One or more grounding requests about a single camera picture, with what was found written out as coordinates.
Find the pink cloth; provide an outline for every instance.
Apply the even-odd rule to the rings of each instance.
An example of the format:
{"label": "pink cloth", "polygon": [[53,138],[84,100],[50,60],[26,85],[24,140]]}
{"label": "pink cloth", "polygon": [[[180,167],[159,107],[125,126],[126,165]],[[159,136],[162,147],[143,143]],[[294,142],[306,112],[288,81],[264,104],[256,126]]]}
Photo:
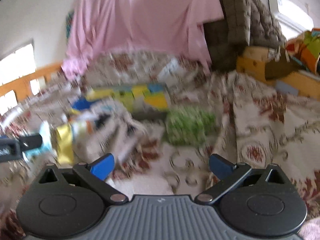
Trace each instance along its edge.
{"label": "pink cloth", "polygon": [[79,0],[62,69],[73,79],[101,53],[149,50],[200,60],[208,72],[203,23],[221,19],[219,0]]}

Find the pink blanket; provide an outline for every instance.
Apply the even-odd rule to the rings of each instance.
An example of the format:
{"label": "pink blanket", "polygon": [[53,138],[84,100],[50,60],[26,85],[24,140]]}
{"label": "pink blanket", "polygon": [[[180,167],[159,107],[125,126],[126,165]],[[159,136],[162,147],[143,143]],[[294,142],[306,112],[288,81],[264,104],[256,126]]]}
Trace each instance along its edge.
{"label": "pink blanket", "polygon": [[69,79],[105,52],[151,50],[211,62],[203,23],[223,19],[219,0],[79,0],[62,69]]}

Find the green sponge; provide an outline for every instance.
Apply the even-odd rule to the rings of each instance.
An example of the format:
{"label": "green sponge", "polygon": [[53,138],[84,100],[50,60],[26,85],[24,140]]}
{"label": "green sponge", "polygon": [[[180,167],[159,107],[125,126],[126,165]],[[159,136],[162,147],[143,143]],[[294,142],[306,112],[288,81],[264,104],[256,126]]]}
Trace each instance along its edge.
{"label": "green sponge", "polygon": [[168,140],[173,145],[199,146],[215,124],[215,115],[198,107],[171,110],[166,119]]}

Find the wooden bed frame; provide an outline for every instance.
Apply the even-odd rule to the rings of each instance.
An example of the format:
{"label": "wooden bed frame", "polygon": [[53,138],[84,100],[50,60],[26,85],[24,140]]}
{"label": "wooden bed frame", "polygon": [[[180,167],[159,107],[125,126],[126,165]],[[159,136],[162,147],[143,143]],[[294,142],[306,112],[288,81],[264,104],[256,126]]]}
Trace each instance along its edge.
{"label": "wooden bed frame", "polygon": [[11,90],[16,94],[17,102],[32,96],[30,81],[44,77],[47,84],[51,80],[51,75],[61,70],[62,62],[53,63],[37,69],[34,73],[15,79],[7,84],[0,86],[0,97],[4,96]]}

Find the white air conditioner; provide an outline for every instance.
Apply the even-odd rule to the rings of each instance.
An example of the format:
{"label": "white air conditioner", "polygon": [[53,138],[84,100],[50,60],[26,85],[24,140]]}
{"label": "white air conditioner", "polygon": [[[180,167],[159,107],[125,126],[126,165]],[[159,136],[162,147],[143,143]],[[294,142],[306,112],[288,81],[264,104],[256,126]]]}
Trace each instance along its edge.
{"label": "white air conditioner", "polygon": [[311,17],[289,0],[269,0],[270,11],[276,19],[299,33],[311,31],[314,27]]}

